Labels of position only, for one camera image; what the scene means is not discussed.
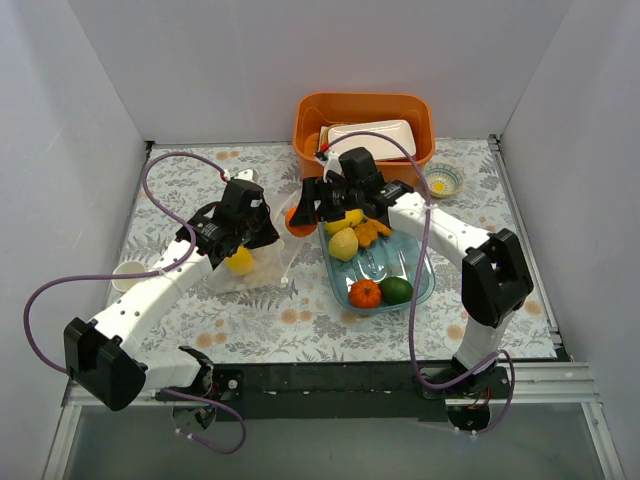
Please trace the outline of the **orange fruit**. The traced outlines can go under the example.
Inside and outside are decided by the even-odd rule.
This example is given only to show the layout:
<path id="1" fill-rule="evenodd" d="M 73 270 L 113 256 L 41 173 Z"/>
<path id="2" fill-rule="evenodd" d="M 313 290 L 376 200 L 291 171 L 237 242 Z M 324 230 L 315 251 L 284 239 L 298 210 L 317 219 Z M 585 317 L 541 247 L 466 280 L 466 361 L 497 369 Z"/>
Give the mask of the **orange fruit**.
<path id="1" fill-rule="evenodd" d="M 296 208 L 292 207 L 287 212 L 285 217 L 285 227 L 288 230 L 288 232 L 295 237 L 298 237 L 298 238 L 307 237 L 316 230 L 317 225 L 314 224 L 314 225 L 293 226 L 291 221 L 294 216 L 295 210 Z"/>

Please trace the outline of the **bright yellow lemon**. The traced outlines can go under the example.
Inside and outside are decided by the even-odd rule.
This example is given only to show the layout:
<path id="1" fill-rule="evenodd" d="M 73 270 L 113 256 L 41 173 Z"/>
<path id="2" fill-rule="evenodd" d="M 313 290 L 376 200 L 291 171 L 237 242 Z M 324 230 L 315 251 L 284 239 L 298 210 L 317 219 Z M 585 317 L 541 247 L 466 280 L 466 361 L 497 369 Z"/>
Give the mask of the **bright yellow lemon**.
<path id="1" fill-rule="evenodd" d="M 239 246 L 236 252 L 225 259 L 227 268 L 238 276 L 245 276 L 253 272 L 255 260 L 249 249 Z"/>

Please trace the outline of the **clear zip top bag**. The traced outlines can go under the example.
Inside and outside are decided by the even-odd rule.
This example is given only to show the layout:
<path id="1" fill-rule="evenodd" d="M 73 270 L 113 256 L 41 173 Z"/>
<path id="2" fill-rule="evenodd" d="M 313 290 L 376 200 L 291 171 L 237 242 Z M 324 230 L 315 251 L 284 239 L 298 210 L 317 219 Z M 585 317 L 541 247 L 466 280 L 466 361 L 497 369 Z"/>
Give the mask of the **clear zip top bag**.
<path id="1" fill-rule="evenodd" d="M 285 217 L 294 207 L 298 191 L 290 194 L 267 195 L 266 200 L 271 211 L 271 220 L 279 239 L 268 246 L 249 249 L 252 261 L 250 271 L 242 268 L 230 268 L 227 262 L 221 264 L 205 281 L 212 294 L 231 293 L 264 286 L 282 286 L 291 275 L 291 264 L 299 253 L 302 237 L 291 234 L 285 226 Z"/>

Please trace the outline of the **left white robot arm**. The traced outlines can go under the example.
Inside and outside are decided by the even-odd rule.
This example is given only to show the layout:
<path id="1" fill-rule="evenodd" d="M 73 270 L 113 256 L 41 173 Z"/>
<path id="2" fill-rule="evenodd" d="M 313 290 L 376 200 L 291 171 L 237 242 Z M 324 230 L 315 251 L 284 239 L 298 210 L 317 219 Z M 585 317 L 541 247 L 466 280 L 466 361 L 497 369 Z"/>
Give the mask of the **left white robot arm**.
<path id="1" fill-rule="evenodd" d="M 171 354 L 143 354 L 151 329 L 197 282 L 241 246 L 260 248 L 276 242 L 264 190 L 235 178 L 222 199 L 208 205 L 181 228 L 154 265 L 105 310 L 65 327 L 64 352 L 69 377 L 112 411 L 128 406 L 141 392 L 175 387 L 193 400 L 210 394 L 213 362 L 203 353 L 180 347 Z"/>

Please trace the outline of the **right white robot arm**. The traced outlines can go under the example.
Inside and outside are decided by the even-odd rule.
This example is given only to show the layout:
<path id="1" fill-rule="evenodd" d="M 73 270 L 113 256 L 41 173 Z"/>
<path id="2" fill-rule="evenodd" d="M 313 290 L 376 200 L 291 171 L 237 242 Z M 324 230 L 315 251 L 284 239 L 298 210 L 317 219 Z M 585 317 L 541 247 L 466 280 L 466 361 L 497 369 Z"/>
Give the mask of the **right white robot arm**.
<path id="1" fill-rule="evenodd" d="M 418 239 L 423 250 L 436 251 L 460 271 L 461 301 L 469 318 L 452 358 L 452 378 L 435 383 L 418 373 L 416 379 L 428 391 L 479 395 L 489 384 L 488 372 L 506 353 L 500 345 L 509 321 L 533 290 L 518 236 L 508 229 L 489 232 L 468 225 L 426 194 L 385 179 L 362 147 L 331 157 L 322 176 L 304 180 L 286 225 L 294 230 L 342 220 L 353 209 Z"/>

